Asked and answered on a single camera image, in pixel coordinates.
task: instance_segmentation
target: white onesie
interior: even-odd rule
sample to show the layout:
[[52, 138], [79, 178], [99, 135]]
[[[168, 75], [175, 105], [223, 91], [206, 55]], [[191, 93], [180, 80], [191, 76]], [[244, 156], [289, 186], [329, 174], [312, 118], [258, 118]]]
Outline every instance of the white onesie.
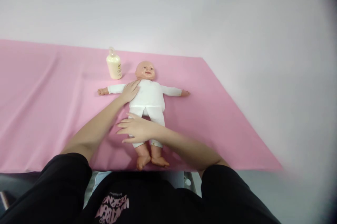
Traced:
[[[143, 79], [138, 84], [139, 91], [135, 98], [129, 103], [130, 112], [138, 115], [139, 117], [149, 116], [151, 121], [165, 126], [163, 111], [165, 110], [165, 102], [163, 94], [167, 96], [179, 97], [181, 90], [174, 87], [166, 87], [157, 82]], [[110, 85], [108, 87], [109, 93], [122, 93], [125, 84]], [[134, 143], [136, 148], [144, 143]], [[156, 141], [151, 140], [151, 145], [163, 147], [163, 145]]]

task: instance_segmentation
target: lotion bottle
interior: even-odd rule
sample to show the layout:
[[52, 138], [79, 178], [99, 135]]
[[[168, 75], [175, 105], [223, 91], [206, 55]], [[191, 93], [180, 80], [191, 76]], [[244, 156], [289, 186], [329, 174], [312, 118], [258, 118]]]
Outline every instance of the lotion bottle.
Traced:
[[121, 79], [122, 77], [122, 68], [120, 64], [120, 58], [116, 54], [115, 50], [113, 47], [109, 48], [109, 55], [106, 58], [106, 62], [108, 64], [110, 76], [112, 79]]

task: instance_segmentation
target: black sleeve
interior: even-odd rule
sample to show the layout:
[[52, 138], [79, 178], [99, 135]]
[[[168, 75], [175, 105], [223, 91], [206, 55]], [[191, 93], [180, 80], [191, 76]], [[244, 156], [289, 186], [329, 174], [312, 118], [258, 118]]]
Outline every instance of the black sleeve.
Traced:
[[208, 167], [203, 174], [201, 192], [213, 223], [280, 223], [243, 179], [227, 166]]
[[77, 153], [55, 156], [40, 178], [0, 218], [7, 223], [72, 223], [82, 211], [92, 171]]

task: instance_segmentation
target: shirt graphic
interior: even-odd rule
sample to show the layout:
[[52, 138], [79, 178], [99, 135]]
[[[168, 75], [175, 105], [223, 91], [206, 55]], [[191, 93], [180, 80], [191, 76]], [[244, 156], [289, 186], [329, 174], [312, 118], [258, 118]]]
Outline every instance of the shirt graphic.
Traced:
[[101, 224], [115, 223], [126, 208], [129, 208], [127, 195], [109, 192], [109, 195], [103, 199], [95, 218], [100, 218], [99, 223]]

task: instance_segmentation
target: doll head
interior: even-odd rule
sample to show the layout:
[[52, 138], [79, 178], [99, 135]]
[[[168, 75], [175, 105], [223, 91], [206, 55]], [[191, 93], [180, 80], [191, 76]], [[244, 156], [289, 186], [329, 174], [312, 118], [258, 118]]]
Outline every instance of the doll head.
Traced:
[[139, 63], [136, 68], [135, 74], [138, 80], [153, 80], [156, 76], [156, 73], [154, 72], [154, 66], [149, 61], [142, 61], [141, 63]]

